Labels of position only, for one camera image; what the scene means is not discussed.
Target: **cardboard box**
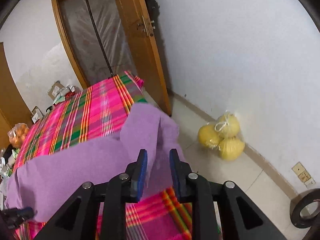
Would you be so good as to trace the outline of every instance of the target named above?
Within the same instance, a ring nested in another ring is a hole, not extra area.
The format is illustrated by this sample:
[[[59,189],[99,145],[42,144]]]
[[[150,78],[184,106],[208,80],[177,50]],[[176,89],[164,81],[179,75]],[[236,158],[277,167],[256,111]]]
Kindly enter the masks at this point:
[[[33,110],[31,111],[31,117],[33,123],[36,123],[39,119],[41,120],[43,118],[43,114],[38,106],[35,106],[35,108],[33,108]]]
[[[56,98],[57,94],[58,94],[58,91],[59,91],[61,88],[64,88],[64,86],[61,85],[60,81],[56,81],[56,82],[52,85],[51,89],[48,91],[49,97],[50,97],[52,100],[54,100],[54,99]]]

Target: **purple towel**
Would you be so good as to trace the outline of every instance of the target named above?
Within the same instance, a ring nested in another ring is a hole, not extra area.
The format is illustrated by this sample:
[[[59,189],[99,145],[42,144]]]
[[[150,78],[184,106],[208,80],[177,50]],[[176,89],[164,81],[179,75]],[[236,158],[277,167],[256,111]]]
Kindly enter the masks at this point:
[[[176,148],[179,128],[166,114],[145,103],[135,103],[119,133],[95,138],[49,156],[28,161],[12,174],[6,204],[30,206],[35,221],[47,222],[85,181],[99,184],[125,171],[137,160],[140,149],[148,152],[143,198],[172,185],[169,151]]]

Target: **plaid fabric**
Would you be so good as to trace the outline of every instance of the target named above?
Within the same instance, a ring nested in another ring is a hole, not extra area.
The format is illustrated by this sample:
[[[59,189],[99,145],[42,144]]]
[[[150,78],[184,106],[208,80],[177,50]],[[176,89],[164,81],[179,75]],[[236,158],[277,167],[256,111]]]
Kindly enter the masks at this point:
[[[14,171],[41,155],[69,148],[119,131],[134,102],[146,102],[138,77],[129,72],[103,80],[62,102],[32,126],[21,147]]]
[[[120,130],[134,102],[145,102],[142,80],[126,72],[104,80],[60,103],[42,121],[35,124],[21,148],[15,169],[28,160],[48,155],[91,138]],[[172,188],[128,204],[126,225],[128,240],[191,240],[192,207],[179,204]],[[99,239],[102,217],[98,218]],[[31,240],[45,223],[28,222],[16,230],[21,240]]]

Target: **roll of tape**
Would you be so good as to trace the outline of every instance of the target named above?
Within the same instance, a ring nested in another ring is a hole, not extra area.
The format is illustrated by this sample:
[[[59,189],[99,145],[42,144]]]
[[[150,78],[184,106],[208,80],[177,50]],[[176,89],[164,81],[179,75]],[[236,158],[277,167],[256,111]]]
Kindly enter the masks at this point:
[[[290,216],[292,224],[297,228],[308,228],[311,227],[316,220],[317,215],[310,217],[310,218],[303,218],[300,215],[302,209],[313,202],[320,203],[320,189],[315,189],[314,191],[307,194],[303,197],[302,200],[298,202],[298,204],[294,207],[293,212]]]

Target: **tiled floor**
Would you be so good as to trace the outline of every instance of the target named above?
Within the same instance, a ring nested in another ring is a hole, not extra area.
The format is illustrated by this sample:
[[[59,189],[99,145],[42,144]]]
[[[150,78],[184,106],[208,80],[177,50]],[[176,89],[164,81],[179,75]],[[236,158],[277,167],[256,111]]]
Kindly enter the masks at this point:
[[[154,103],[148,94],[146,99]],[[179,142],[193,171],[213,182],[234,181],[288,240],[301,240],[305,236],[308,228],[298,229],[290,221],[290,199],[245,153],[227,162],[217,152],[203,149],[197,143],[197,133],[206,121],[176,98],[172,99],[172,119],[180,126]]]

